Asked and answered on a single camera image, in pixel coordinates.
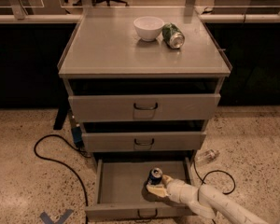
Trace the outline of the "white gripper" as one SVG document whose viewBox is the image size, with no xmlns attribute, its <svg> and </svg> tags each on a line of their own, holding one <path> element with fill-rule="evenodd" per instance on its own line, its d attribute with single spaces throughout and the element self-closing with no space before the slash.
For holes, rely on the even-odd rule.
<svg viewBox="0 0 280 224">
<path fill-rule="evenodd" d="M 147 191 L 161 198 L 168 196 L 171 201 L 186 204 L 188 207 L 198 202 L 198 189 L 196 187 L 179 179 L 173 180 L 168 175 L 163 175 L 161 182 L 162 184 L 158 185 L 147 184 Z"/>
</svg>

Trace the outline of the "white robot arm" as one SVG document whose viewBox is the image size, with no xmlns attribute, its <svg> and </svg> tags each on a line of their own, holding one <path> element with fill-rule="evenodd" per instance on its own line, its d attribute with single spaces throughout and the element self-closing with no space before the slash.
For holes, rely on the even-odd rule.
<svg viewBox="0 0 280 224">
<path fill-rule="evenodd" d="M 162 175 L 157 180 L 148 180 L 146 189 L 156 196 L 185 204 L 200 217 L 213 219 L 219 212 L 231 224 L 269 224 L 210 185 L 197 188 L 180 179 Z"/>
</svg>

